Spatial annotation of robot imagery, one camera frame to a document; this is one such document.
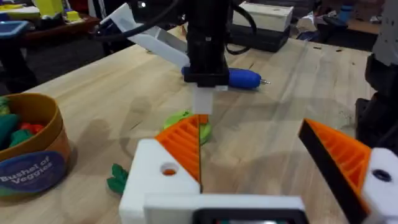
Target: black cable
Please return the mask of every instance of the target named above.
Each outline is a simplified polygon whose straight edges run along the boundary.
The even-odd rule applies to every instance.
[[[146,22],[145,24],[143,24],[137,28],[125,31],[121,34],[100,36],[98,34],[101,33],[99,31],[101,26],[99,26],[99,28],[95,31],[93,38],[94,38],[94,40],[101,41],[101,42],[114,42],[114,41],[121,41],[128,37],[145,32],[145,31],[149,30],[150,28],[156,26],[158,23],[160,23],[162,21],[162,19],[164,17],[166,17],[175,7],[177,7],[177,5],[179,3],[180,3],[180,0],[174,0],[173,3],[167,9],[165,9],[162,13],[160,13],[157,17],[153,18],[149,22]]]
[[[237,5],[234,1],[232,1],[231,7],[233,10],[235,10],[237,13],[242,15],[249,22],[250,27],[253,32],[253,35],[256,35],[257,34],[257,25],[256,25],[256,22],[254,22],[253,17],[251,17],[251,15],[248,12],[246,12],[246,10],[244,10],[241,6]],[[243,53],[247,52],[248,50],[250,50],[250,47],[245,47],[241,50],[230,50],[228,48],[227,44],[228,43],[225,43],[225,49],[231,55],[243,54]]]

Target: white box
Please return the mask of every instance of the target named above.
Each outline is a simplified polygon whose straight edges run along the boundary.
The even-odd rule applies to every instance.
[[[292,20],[293,7],[268,6],[243,2],[240,4],[256,22],[257,28],[283,32]],[[249,27],[249,22],[234,11],[233,24]]]

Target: wooden tabletop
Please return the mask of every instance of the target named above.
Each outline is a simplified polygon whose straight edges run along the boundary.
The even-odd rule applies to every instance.
[[[213,135],[202,147],[204,193],[301,195],[312,224],[344,223],[297,137],[304,117],[352,135],[354,103],[373,93],[364,79],[368,53],[338,49],[290,39],[276,54],[227,55],[230,67],[250,68],[272,84],[216,94]],[[129,169],[137,142],[192,103],[179,69],[137,45],[30,92],[56,99],[76,159],[48,192],[0,202],[1,223],[119,223],[120,197],[106,186],[112,164]]]
[[[375,35],[379,35],[381,28],[381,24],[373,24],[370,22],[364,22],[355,19],[349,20],[347,24],[349,30],[355,30]]]

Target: cardboard bucket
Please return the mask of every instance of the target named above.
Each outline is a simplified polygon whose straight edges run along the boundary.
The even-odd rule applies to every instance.
[[[30,139],[0,151],[0,199],[14,199],[59,182],[67,170],[70,146],[55,100],[35,93],[6,97],[20,122],[45,126]]]

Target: orange gripper pad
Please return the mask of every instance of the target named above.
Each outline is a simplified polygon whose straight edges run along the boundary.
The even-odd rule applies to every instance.
[[[199,114],[199,123],[200,124],[207,124],[209,122],[208,114]]]
[[[357,197],[361,198],[371,149],[324,124],[310,119],[305,121],[313,129]]]
[[[193,115],[168,127],[155,139],[200,182],[199,116]]]

